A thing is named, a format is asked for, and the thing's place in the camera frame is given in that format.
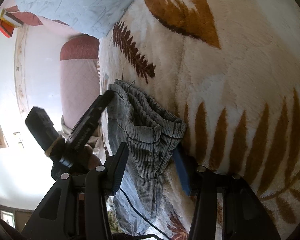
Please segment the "blue denim jeans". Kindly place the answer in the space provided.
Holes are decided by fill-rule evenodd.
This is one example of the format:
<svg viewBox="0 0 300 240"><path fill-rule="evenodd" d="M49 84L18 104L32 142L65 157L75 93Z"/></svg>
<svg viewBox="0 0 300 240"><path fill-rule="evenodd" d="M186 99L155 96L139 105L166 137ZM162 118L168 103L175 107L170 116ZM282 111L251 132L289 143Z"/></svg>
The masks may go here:
<svg viewBox="0 0 300 240"><path fill-rule="evenodd" d="M175 213L162 197L164 171L187 125L125 81L116 80L109 89L114 92L107 107L110 149L116 153L123 142L129 148L122 183L113 198L119 225L136 236L145 234L150 224L157 224L172 238Z"/></svg>

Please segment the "green white patterned quilt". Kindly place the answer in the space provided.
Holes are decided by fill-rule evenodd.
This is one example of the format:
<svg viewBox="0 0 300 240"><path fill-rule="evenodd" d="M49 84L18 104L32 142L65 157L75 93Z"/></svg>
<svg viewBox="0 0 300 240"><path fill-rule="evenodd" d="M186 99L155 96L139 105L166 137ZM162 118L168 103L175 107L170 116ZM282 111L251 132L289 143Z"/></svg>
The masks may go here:
<svg viewBox="0 0 300 240"><path fill-rule="evenodd" d="M115 212L109 210L109 211L107 211L107 214L108 214L109 227L110 227L111 233L121 233L122 230L119 226Z"/></svg>

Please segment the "pink bolster cushion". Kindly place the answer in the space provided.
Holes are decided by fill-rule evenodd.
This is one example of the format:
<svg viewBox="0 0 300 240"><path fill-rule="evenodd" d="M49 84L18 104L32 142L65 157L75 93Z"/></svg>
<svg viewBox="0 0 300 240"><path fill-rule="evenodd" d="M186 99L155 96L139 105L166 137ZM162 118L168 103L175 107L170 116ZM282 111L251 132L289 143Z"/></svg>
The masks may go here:
<svg viewBox="0 0 300 240"><path fill-rule="evenodd" d="M72 129L100 94L97 72L99 40L76 36L60 52L60 88L63 120Z"/></svg>

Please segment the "pink maroon headboard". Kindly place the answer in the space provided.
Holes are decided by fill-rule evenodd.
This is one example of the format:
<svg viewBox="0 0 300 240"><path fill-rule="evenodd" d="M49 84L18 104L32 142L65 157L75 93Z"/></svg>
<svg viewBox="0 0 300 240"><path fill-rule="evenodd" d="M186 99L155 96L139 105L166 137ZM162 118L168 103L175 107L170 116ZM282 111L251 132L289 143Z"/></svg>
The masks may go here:
<svg viewBox="0 0 300 240"><path fill-rule="evenodd" d="M29 26L44 26L49 31L63 37L71 37L79 35L80 32L75 31L67 24L58 21L58 20L50 20L48 18L44 18L42 16L36 16L30 12L20 12L18 7L15 5L10 8L5 8L5 10L12 14L16 19L20 20L23 24L27 24Z"/></svg>

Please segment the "stack of books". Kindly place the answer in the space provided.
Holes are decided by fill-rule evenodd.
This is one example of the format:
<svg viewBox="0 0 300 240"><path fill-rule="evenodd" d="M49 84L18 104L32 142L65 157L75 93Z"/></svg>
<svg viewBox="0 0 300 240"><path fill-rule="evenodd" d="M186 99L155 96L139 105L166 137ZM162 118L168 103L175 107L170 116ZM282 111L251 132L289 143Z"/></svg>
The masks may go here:
<svg viewBox="0 0 300 240"><path fill-rule="evenodd" d="M12 37L15 28L23 26L23 22L16 18L11 12L2 9L0 14L0 32L7 38Z"/></svg>

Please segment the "light blue pillow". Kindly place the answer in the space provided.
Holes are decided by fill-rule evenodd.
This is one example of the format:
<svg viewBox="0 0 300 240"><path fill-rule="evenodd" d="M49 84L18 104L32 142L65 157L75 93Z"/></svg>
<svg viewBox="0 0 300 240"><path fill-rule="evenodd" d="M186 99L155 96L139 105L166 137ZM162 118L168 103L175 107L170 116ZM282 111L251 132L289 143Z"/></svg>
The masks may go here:
<svg viewBox="0 0 300 240"><path fill-rule="evenodd" d="M95 38L107 36L134 0L15 0L21 12L61 21Z"/></svg>

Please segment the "leaf pattern bed blanket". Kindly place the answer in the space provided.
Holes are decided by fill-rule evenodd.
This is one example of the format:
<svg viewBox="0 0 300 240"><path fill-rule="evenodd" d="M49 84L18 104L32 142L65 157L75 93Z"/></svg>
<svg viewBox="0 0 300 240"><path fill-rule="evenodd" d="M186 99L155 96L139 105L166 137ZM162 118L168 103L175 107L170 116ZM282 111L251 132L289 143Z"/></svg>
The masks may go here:
<svg viewBox="0 0 300 240"><path fill-rule="evenodd" d="M100 40L101 87L143 90L187 124L199 164L251 186L282 239L300 224L295 0L135 0Z"/></svg>

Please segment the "beige wall switch plate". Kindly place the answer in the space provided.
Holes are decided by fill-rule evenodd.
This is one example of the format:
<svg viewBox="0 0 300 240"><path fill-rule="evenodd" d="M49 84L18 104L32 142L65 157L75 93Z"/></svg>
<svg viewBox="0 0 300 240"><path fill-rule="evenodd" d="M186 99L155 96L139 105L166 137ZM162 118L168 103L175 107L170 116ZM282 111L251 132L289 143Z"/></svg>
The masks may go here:
<svg viewBox="0 0 300 240"><path fill-rule="evenodd" d="M13 146L19 150L24 150L24 140L23 136L20 132L14 132L13 133Z"/></svg>

